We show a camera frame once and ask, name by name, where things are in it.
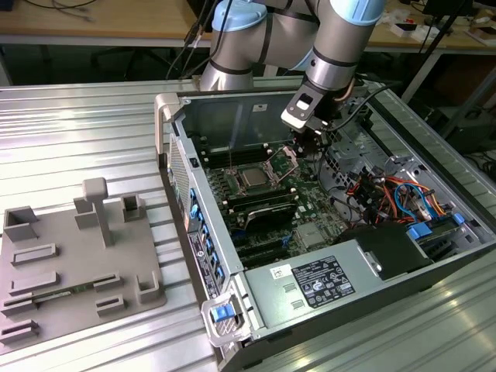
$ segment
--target wooden table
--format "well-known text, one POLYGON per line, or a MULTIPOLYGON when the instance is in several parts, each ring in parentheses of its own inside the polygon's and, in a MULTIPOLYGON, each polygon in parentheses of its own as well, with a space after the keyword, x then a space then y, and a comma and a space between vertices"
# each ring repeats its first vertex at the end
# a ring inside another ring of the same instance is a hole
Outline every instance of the wooden table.
MULTIPOLYGON (((50 4, 48 0, 33 1, 50 4)), ((425 18, 420 12, 409 5, 401 4, 398 0, 389 0, 386 8, 388 11, 407 9, 417 23, 422 24, 425 18)), ((93 22, 16 0, 12 12, 0 12, 0 44, 182 47, 183 38, 195 21, 195 15, 186 0, 98 0, 88 5, 87 9, 87 14, 93 18, 93 22)), ((376 27, 366 51, 419 51, 421 43, 411 38, 397 37, 389 31, 389 27, 385 24, 376 27)), ((455 32, 451 36, 446 36, 441 41, 405 92, 405 101, 413 96, 441 55, 496 54, 496 48, 489 48, 469 37, 465 33, 467 27, 455 26, 454 29, 455 32)), ((209 39, 210 35, 205 35, 199 46, 209 47, 209 39)), ((275 74, 277 68, 266 71, 275 74)), ((7 75, 4 73, 4 84, 6 79, 7 75)))

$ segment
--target power supply label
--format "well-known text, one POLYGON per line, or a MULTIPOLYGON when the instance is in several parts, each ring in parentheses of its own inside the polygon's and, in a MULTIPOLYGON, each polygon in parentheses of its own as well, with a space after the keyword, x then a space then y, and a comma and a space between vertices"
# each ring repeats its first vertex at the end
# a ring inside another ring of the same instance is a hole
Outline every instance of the power supply label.
POLYGON ((353 285, 334 256, 295 267, 293 275, 308 306, 312 308, 355 293, 353 285))

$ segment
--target chip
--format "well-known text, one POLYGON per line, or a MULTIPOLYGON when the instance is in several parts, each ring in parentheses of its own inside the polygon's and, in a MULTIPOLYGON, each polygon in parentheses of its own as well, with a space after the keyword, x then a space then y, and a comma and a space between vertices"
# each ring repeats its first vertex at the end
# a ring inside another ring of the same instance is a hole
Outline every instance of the chip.
POLYGON ((267 184, 268 176, 260 168, 249 168, 241 171, 241 179, 246 188, 257 188, 267 184))
POLYGON ((313 222, 298 226, 296 231, 298 232, 303 245, 307 249, 325 242, 324 236, 322 236, 319 229, 313 222))

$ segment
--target circuit board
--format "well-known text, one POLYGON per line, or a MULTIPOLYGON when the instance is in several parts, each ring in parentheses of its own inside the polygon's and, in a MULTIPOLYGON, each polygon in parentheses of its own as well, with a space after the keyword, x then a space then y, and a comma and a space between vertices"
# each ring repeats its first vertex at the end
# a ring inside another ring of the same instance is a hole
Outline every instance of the circuit board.
POLYGON ((205 169, 245 267, 259 267, 321 249, 333 244, 347 229, 347 222, 315 181, 315 167, 283 146, 266 161, 205 169), (239 212, 236 208, 248 203, 238 205, 236 202, 246 199, 253 207, 239 212), (247 215, 269 209, 271 205, 288 208, 288 217, 282 214, 280 221, 272 219, 261 226, 246 227, 247 215))

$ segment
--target black box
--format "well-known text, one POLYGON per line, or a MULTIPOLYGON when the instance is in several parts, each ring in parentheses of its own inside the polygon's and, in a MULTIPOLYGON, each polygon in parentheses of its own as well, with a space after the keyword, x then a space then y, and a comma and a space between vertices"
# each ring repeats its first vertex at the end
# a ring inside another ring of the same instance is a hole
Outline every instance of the black box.
POLYGON ((14 6, 14 0, 0 0, 0 10, 10 12, 14 6))

